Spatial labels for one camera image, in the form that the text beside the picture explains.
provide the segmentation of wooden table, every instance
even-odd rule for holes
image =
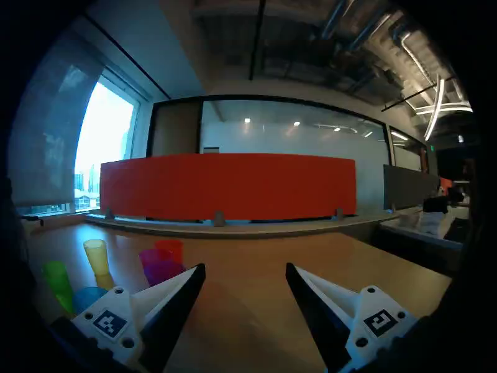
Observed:
[[[112,277],[95,279],[83,241],[107,242]],[[30,239],[30,266],[39,281],[35,303],[53,321],[62,309],[41,266],[62,260],[75,290],[86,286],[131,292],[147,287],[138,253],[157,236],[78,224]],[[184,263],[206,264],[206,281],[167,372],[323,372],[324,363],[285,279],[292,262],[351,290],[377,285],[414,316],[435,310],[450,279],[341,233],[259,240],[182,239]]]

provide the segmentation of orange partition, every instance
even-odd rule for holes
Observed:
[[[180,154],[101,167],[100,206],[149,218],[296,219],[355,213],[355,161],[291,154]]]
[[[445,179],[443,177],[440,178],[440,185],[444,189],[445,195],[449,195],[448,189],[452,188],[452,180]]]

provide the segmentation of window blind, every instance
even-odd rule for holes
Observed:
[[[16,206],[73,200],[81,125],[103,69],[71,33],[62,35],[38,65],[9,139],[8,172]]]

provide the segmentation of red cup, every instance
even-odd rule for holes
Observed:
[[[183,243],[177,239],[163,239],[161,241],[155,241],[155,249],[166,256],[166,252],[170,253],[167,259],[171,259],[173,262],[178,264],[183,264]]]

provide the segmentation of building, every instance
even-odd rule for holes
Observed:
[[[95,165],[91,165],[89,170],[88,191],[90,193],[100,193],[100,169],[95,169]]]
[[[89,191],[74,190],[74,208],[76,211],[91,210],[100,207],[100,194]]]
[[[78,172],[74,175],[74,189],[84,190],[84,175],[82,172]]]

